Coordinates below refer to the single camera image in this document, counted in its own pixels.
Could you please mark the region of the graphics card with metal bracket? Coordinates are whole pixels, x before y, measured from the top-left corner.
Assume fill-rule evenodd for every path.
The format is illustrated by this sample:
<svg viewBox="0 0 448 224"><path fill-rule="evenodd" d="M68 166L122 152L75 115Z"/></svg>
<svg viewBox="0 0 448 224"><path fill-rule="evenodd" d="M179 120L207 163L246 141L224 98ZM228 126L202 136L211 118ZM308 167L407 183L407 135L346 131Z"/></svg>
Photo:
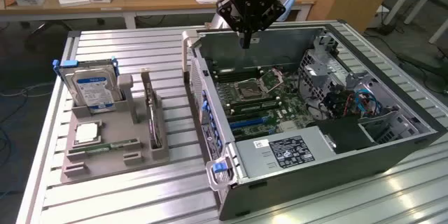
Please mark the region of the graphics card with metal bracket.
<svg viewBox="0 0 448 224"><path fill-rule="evenodd" d="M146 95L146 109L147 109L147 119L150 125L150 142L152 149L160 149L163 147L162 137L164 135L160 129L160 123L163 122L162 116L162 99L152 87L152 80L150 76L150 69L142 69L142 80L144 84L144 95Z"/></svg>

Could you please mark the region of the open socket cover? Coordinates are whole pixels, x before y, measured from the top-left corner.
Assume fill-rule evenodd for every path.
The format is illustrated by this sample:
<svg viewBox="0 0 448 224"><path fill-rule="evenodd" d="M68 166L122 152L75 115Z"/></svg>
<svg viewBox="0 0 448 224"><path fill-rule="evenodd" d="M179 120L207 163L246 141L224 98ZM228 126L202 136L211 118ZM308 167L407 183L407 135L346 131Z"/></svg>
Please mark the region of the open socket cover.
<svg viewBox="0 0 448 224"><path fill-rule="evenodd" d="M278 68L270 69L259 78L259 84L266 93L270 93L284 83L283 73Z"/></svg>

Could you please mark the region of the metal drive cage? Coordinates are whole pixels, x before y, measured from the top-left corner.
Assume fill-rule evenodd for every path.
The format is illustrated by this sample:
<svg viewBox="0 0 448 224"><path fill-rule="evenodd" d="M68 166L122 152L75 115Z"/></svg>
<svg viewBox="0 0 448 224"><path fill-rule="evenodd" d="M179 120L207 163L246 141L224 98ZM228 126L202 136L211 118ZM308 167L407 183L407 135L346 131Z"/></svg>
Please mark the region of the metal drive cage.
<svg viewBox="0 0 448 224"><path fill-rule="evenodd" d="M302 98L332 109L346 105L351 94L346 82L350 70L330 51L307 50L300 61L299 74Z"/></svg>

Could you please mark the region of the CPU socket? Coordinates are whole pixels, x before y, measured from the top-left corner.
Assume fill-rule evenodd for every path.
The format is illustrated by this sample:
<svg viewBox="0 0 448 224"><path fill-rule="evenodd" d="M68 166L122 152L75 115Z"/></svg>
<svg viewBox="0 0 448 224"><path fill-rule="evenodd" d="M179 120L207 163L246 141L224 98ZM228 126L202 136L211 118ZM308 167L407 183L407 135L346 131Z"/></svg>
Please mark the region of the CPU socket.
<svg viewBox="0 0 448 224"><path fill-rule="evenodd" d="M234 84L235 98L239 101L264 99L268 94L264 92L259 80L255 78L239 81Z"/></svg>

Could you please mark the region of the green motherboard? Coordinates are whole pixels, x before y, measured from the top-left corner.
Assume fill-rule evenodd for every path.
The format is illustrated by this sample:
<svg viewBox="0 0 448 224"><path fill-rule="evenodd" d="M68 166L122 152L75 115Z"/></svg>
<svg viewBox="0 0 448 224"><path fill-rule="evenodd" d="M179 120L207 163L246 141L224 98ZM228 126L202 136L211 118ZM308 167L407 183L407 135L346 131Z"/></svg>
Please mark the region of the green motherboard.
<svg viewBox="0 0 448 224"><path fill-rule="evenodd" d="M264 124L231 129L235 140L242 141L282 133L284 131L279 128L279 124L286 121L294 121L298 125L298 129L304 128L315 121L314 115L310 112L310 104L299 95L299 73L290 57L286 57L283 60L275 59L266 63L255 61L255 63L247 67L226 66L224 61L215 60L211 57L206 59L206 62L212 72L219 103L228 124L264 116L268 117ZM282 71L284 83L267 94L268 98L279 98L282 105L278 109L231 115L227 105L234 102L242 102L235 98L234 84L251 78L259 80L262 75L272 68L278 68Z"/></svg>

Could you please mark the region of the blue expansion slot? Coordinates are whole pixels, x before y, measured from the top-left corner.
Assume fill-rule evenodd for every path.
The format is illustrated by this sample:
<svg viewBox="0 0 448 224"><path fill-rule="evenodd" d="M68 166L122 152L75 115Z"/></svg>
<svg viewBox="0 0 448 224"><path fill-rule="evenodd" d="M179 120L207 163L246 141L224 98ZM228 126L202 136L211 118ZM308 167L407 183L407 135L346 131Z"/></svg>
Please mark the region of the blue expansion slot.
<svg viewBox="0 0 448 224"><path fill-rule="evenodd" d="M251 120L232 122L230 124L230 127L231 129L238 129L238 128L247 127L247 126L260 125L260 124L264 124L267 120L268 120L268 117L264 116L264 117L259 117Z"/></svg>

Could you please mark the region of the black floor stand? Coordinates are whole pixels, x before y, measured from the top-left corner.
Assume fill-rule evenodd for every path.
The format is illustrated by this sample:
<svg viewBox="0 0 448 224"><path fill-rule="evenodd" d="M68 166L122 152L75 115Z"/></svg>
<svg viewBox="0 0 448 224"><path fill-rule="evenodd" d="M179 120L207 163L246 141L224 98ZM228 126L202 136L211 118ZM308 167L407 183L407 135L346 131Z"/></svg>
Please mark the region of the black floor stand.
<svg viewBox="0 0 448 224"><path fill-rule="evenodd" d="M444 54L398 54L400 61L448 78L448 56Z"/></svg>

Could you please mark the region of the hard disk in blue caddy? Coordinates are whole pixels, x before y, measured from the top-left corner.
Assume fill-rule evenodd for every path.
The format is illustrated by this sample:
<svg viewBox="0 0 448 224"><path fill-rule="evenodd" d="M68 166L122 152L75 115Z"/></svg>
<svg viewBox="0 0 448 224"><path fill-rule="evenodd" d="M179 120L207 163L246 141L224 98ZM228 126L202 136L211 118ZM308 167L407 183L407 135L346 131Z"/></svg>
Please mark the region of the hard disk in blue caddy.
<svg viewBox="0 0 448 224"><path fill-rule="evenodd" d="M116 110L123 100L118 86L119 64L115 57L102 60L55 60L52 68L71 92L75 106L92 114Z"/></svg>

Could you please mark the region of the black air shroud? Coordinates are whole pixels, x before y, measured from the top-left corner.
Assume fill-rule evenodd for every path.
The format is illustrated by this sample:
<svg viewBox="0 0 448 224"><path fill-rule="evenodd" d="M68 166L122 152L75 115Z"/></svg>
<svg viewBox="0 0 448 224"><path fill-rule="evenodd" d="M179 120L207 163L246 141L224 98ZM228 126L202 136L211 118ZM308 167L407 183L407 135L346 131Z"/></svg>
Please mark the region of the black air shroud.
<svg viewBox="0 0 448 224"><path fill-rule="evenodd" d="M372 147L376 143L370 140L359 126L356 117L327 119L315 122L320 131L330 136L338 154Z"/></svg>

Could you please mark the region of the grey disk bay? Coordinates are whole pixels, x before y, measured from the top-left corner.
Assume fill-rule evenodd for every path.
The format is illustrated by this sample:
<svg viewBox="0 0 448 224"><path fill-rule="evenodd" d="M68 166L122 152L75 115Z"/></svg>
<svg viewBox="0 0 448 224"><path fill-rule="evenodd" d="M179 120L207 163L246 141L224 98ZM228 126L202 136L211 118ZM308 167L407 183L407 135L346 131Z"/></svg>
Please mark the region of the grey disk bay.
<svg viewBox="0 0 448 224"><path fill-rule="evenodd" d="M398 111L374 118L359 119L359 126L376 144L386 144L420 134L419 129Z"/></svg>

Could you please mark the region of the grey parts rack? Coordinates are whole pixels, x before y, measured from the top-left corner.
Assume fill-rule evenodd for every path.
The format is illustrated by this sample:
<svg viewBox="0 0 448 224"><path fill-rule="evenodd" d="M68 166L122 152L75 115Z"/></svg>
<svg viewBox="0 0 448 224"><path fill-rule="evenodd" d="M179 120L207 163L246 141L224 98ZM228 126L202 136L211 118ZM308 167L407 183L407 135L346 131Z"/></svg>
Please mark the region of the grey parts rack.
<svg viewBox="0 0 448 224"><path fill-rule="evenodd" d="M162 137L163 147L160 149L152 149L146 95L135 98L131 92L132 86L132 76L130 74L119 76L119 88L124 93L124 100L116 103L115 111L90 114L83 107L75 107L72 109L74 114L68 128L62 165L62 183L72 184L84 182L126 172L134 172L144 168L158 167L170 162L170 145L167 141L163 109L163 122L160 123L160 129L164 133ZM92 142L79 143L75 140L78 125L88 123L98 124L98 137ZM67 152L75 148L131 139L138 139L139 143L127 146L124 149L106 153L68 154Z"/></svg>

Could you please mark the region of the silver power supply unit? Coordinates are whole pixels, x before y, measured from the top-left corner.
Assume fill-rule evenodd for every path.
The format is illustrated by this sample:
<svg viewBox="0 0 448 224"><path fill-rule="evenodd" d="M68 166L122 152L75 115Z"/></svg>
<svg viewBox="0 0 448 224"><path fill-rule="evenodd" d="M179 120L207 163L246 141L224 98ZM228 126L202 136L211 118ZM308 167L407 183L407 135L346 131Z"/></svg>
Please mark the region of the silver power supply unit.
<svg viewBox="0 0 448 224"><path fill-rule="evenodd" d="M248 178L271 176L291 167L336 156L332 144L316 126L239 141L236 149Z"/></svg>

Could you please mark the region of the silver CPU chip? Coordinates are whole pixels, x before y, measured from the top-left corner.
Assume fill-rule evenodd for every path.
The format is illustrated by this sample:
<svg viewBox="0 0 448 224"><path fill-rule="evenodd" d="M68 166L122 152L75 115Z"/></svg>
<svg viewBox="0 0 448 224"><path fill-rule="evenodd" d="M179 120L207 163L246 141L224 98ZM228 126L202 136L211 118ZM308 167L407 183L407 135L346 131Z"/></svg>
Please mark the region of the silver CPU chip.
<svg viewBox="0 0 448 224"><path fill-rule="evenodd" d="M79 143L92 142L99 135L99 127L96 123L80 124L76 129L75 140Z"/></svg>

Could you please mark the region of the green RAM stick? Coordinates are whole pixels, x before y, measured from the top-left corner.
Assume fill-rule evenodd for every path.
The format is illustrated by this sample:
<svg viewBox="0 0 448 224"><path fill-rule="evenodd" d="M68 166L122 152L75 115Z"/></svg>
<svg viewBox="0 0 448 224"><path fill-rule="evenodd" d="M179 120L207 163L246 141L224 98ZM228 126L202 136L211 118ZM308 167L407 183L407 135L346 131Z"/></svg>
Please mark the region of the green RAM stick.
<svg viewBox="0 0 448 224"><path fill-rule="evenodd" d="M124 149L127 146L131 146L132 144L138 144L138 143L139 143L138 139L131 139L131 140L118 141L118 142L114 142L114 143L103 143L103 144L98 144L98 145L91 145L91 146L75 148L75 149L68 150L67 152L68 152L68 154L106 153L106 152L110 152L110 151Z"/></svg>

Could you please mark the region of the black open PC case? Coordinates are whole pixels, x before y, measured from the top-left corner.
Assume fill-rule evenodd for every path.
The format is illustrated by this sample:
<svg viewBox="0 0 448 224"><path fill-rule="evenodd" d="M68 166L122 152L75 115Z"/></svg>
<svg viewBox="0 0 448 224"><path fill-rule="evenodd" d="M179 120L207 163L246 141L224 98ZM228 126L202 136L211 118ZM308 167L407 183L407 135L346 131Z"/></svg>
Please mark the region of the black open PC case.
<svg viewBox="0 0 448 224"><path fill-rule="evenodd" d="M436 109L444 114L446 109L420 92L418 84L368 40L342 22L275 25L254 35L248 49L242 48L238 33L230 29L188 29L182 34L182 43L186 88L220 220L246 216L384 173L448 133L448 127L430 113L431 109ZM334 158L291 167L271 176L248 178L236 149L239 141L231 133L206 59L211 57L224 61L226 66L247 67L255 61L266 63L290 57L299 73L300 61L310 49L330 51L348 67L346 82L351 93L346 105L334 109L306 100L315 121L304 128L318 127L315 122L320 120L350 116L374 118L398 111L420 134L362 150L336 153ZM203 90L208 100L206 111L214 115L210 124L204 124ZM215 140L214 128L218 129L220 140ZM227 164L228 170L215 174L212 165L220 162Z"/></svg>

